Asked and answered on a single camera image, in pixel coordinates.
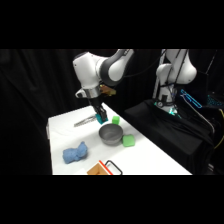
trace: black background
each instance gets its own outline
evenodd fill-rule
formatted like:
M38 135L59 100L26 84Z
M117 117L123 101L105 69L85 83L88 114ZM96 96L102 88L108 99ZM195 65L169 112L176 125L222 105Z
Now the black background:
M88 105L76 99L81 88L72 61L82 52L110 57L117 49L1 49L1 157L0 174L51 174L50 146L46 136L49 117ZM194 49L192 63L207 71L216 49ZM129 75L142 71L159 57L161 49L140 49ZM209 89L224 94L224 51L218 49L209 70ZM156 63L145 74L124 79L117 95L106 98L121 116L124 110L151 99Z

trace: blue toy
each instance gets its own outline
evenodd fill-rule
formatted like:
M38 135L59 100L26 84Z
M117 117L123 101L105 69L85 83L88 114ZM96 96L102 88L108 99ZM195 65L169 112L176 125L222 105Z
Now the blue toy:
M87 154L87 146L85 142L82 142L77 149L66 149L63 151L63 159L66 164L72 163L74 161L80 161Z

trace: table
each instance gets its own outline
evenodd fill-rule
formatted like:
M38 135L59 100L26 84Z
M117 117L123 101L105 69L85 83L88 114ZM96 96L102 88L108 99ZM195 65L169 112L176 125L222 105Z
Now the table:
M109 118L109 122L104 125L111 123L113 116L119 116L107 105L103 104L103 107ZM123 118L120 119L120 126L124 135L135 136L134 147L125 148L122 143L116 146L105 145L99 137L101 125L97 121L74 128L75 123L94 113L93 108L89 106L49 118L53 175L75 175L82 169L89 170L99 160L103 163L113 161L124 175L191 175ZM65 164L62 158L63 150L77 148L82 141L88 147L87 157L79 162Z

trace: green cube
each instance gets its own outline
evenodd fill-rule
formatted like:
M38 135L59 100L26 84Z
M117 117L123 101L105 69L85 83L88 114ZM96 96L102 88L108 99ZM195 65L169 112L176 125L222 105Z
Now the green cube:
M135 146L135 138L133 135L123 136L123 145L124 147Z
M113 117L113 120L112 120L112 123L119 125L119 123L120 123L120 117L114 116Z

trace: silver bowl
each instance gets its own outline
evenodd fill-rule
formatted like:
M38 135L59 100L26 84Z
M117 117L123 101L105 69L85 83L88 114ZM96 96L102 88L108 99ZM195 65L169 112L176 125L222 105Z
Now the silver bowl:
M107 145L117 144L121 141L123 134L123 129L116 124L107 124L99 131L100 138Z

